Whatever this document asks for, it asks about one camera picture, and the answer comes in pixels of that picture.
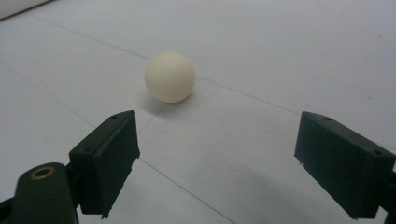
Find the ping pong ball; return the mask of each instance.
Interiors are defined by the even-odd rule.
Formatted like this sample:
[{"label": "ping pong ball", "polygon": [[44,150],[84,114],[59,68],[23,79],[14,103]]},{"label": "ping pong ball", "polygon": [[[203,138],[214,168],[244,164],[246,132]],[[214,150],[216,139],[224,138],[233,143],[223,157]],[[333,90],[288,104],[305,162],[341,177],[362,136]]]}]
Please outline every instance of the ping pong ball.
[{"label": "ping pong ball", "polygon": [[176,103],[192,92],[195,82],[194,68],[185,56],[176,52],[165,52],[149,61],[145,81],[148,91],[157,100]]}]

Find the screw hole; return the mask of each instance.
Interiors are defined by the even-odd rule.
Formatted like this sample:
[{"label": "screw hole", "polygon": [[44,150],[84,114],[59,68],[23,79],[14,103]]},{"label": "screw hole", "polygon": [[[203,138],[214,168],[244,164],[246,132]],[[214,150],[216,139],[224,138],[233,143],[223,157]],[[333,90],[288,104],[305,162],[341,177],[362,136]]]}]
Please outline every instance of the screw hole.
[{"label": "screw hole", "polygon": [[42,167],[42,168],[39,168],[39,169],[35,170],[34,172],[32,172],[32,174],[30,175],[30,178],[35,179],[35,180],[43,179],[49,175],[52,175],[53,172],[55,172],[55,169],[53,169],[53,167],[50,167],[50,166]]}]

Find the dark green plastic part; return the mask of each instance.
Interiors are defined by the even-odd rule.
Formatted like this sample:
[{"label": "dark green plastic part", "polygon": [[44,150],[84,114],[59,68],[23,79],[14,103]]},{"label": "dark green plastic part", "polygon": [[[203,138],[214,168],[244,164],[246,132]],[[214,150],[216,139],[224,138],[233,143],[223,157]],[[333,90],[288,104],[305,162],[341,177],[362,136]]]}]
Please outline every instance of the dark green plastic part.
[{"label": "dark green plastic part", "polygon": [[70,153],[73,176],[79,176],[83,214],[108,213],[139,158],[134,111],[105,120]]},{"label": "dark green plastic part", "polygon": [[[32,178],[35,171],[46,167],[51,167],[53,173],[44,178]],[[40,165],[20,177],[8,224],[22,223],[78,223],[66,170],[62,164],[53,162]]]},{"label": "dark green plastic part", "polygon": [[395,155],[319,114],[303,112],[295,157],[352,218],[374,218]]}]

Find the gray line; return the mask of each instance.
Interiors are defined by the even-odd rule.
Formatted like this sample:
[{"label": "gray line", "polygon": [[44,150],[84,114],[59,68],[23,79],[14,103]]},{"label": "gray line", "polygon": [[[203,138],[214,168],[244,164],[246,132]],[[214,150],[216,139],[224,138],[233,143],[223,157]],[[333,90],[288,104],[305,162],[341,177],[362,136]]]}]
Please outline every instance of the gray line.
[{"label": "gray line", "polygon": [[145,56],[143,56],[143,55],[140,55],[140,54],[137,54],[137,53],[133,53],[133,52],[131,52],[131,51],[129,51],[129,50],[126,50],[126,49],[119,48],[119,47],[117,47],[117,46],[115,46],[115,45],[109,44],[109,43],[107,43],[107,42],[104,42],[104,41],[102,41],[102,40],[99,40],[99,39],[93,38],[93,37],[91,37],[91,36],[84,35],[84,34],[81,34],[81,33],[79,33],[79,32],[76,32],[76,31],[73,31],[73,30],[67,29],[67,28],[65,28],[65,27],[62,27],[61,25],[58,25],[58,24],[56,24],[56,23],[53,23],[53,22],[50,22],[50,21],[46,21],[46,20],[44,20],[44,19],[41,19],[41,18],[39,18],[39,17],[36,17],[36,16],[34,16],[34,15],[31,15],[31,14],[28,14],[28,15],[29,15],[29,16],[31,16],[31,17],[33,17],[33,18],[35,18],[35,19],[38,19],[38,20],[40,20],[40,21],[43,21],[43,22],[49,23],[49,24],[51,24],[51,25],[53,25],[53,26],[56,26],[56,27],[62,28],[62,29],[64,29],[64,30],[66,30],[66,31],[69,31],[69,32],[71,32],[71,33],[74,33],[74,34],[76,34],[76,35],[81,35],[81,36],[84,36],[84,37],[86,37],[86,38],[89,38],[89,39],[91,39],[91,40],[94,40],[94,41],[96,41],[96,42],[99,42],[99,43],[102,43],[102,44],[104,44],[104,45],[110,46],[111,48],[114,48],[114,49],[119,49],[119,50],[122,50],[122,51],[124,51],[124,52],[130,53],[130,54],[133,54],[134,56],[137,56],[137,57],[140,57],[140,58],[143,58],[143,59],[149,60],[149,58],[147,58],[147,57],[145,57]]},{"label": "gray line", "polygon": [[228,217],[224,216],[220,211],[218,211],[216,208],[210,206],[208,203],[204,202],[202,199],[198,198],[197,196],[195,196],[193,193],[189,192],[187,189],[183,188],[182,186],[180,186],[177,182],[175,182],[173,179],[171,179],[170,177],[168,177],[167,175],[165,175],[164,173],[162,173],[161,171],[157,170],[154,166],[150,165],[148,162],[144,161],[142,158],[140,158],[139,160],[141,160],[142,162],[144,162],[146,165],[148,165],[149,167],[151,167],[153,170],[155,170],[156,172],[158,172],[160,175],[162,175],[163,177],[165,177],[166,179],[168,179],[169,181],[171,181],[172,183],[174,183],[175,185],[177,185],[179,188],[183,189],[184,191],[186,191],[187,193],[189,193],[192,197],[194,197],[196,200],[200,201],[201,203],[205,204],[206,206],[208,206],[209,208],[211,208],[213,211],[215,211],[216,213],[218,213],[219,215],[221,215],[222,217],[224,217],[225,219],[229,220],[231,223],[236,224],[236,222],[230,220]]},{"label": "gray line", "polygon": [[41,89],[40,87],[38,87],[35,83],[33,83],[31,80],[27,79],[26,77],[24,77],[23,75],[21,75],[19,72],[15,71],[14,69],[12,69],[11,67],[7,66],[6,64],[4,64],[3,62],[0,62],[0,64],[2,64],[4,67],[6,67],[7,69],[11,70],[12,72],[14,72],[15,74],[17,74],[18,77],[22,78],[23,80],[27,81],[28,83],[30,83],[33,87],[35,87],[36,89],[38,89],[39,91],[43,92],[44,94],[46,94],[50,99],[52,99],[53,101],[55,101],[56,103],[58,103],[59,105],[61,105],[63,108],[65,108],[66,110],[72,112],[73,114],[75,114],[77,117],[79,117],[80,119],[84,120],[85,122],[89,123],[93,128],[96,128],[95,125],[93,125],[92,123],[90,123],[89,121],[87,121],[86,119],[84,119],[81,115],[79,115],[78,113],[74,112],[72,109],[70,109],[69,107],[67,107],[66,105],[62,104],[58,99],[56,99],[55,97],[49,95],[48,93],[46,93],[43,89]]},{"label": "gray line", "polygon": [[261,101],[261,102],[266,103],[266,104],[268,104],[268,105],[272,105],[272,106],[278,107],[278,108],[280,108],[280,109],[289,111],[289,112],[292,113],[292,114],[299,115],[299,116],[301,115],[301,113],[297,113],[297,112],[295,112],[295,111],[289,110],[289,109],[287,109],[287,108],[285,108],[285,107],[282,107],[282,106],[280,106],[280,105],[275,105],[275,104],[273,104],[273,103],[271,103],[271,102],[268,102],[268,101],[264,101],[263,99],[260,99],[260,98],[257,98],[257,97],[255,97],[255,96],[249,95],[249,94],[247,94],[247,93],[245,93],[245,92],[237,91],[237,90],[232,89],[232,88],[230,88],[230,87],[226,87],[226,86],[221,85],[221,84],[219,84],[219,83],[217,83],[217,82],[208,80],[208,79],[206,79],[206,78],[204,78],[204,77],[198,77],[198,78],[200,78],[200,79],[202,79],[202,80],[205,80],[205,81],[207,81],[207,82],[210,82],[210,83],[212,83],[212,84],[215,84],[215,85],[217,85],[217,86],[220,86],[220,87],[222,87],[222,88],[225,88],[225,89],[227,89],[227,90],[235,91],[235,92],[237,92],[237,93],[239,93],[239,94],[242,94],[242,95],[245,95],[245,96],[247,96],[247,97],[253,98],[253,99],[255,99],[255,100]]}]

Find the ball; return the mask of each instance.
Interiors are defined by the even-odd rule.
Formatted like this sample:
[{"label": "ball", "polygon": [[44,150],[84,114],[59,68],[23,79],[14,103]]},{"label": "ball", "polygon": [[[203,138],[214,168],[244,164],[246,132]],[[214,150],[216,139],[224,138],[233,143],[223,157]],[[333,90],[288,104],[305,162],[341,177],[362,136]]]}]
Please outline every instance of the ball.
[{"label": "ball", "polygon": [[148,91],[157,100],[176,103],[192,92],[195,72],[188,58],[176,52],[165,52],[149,61],[145,81]]}]

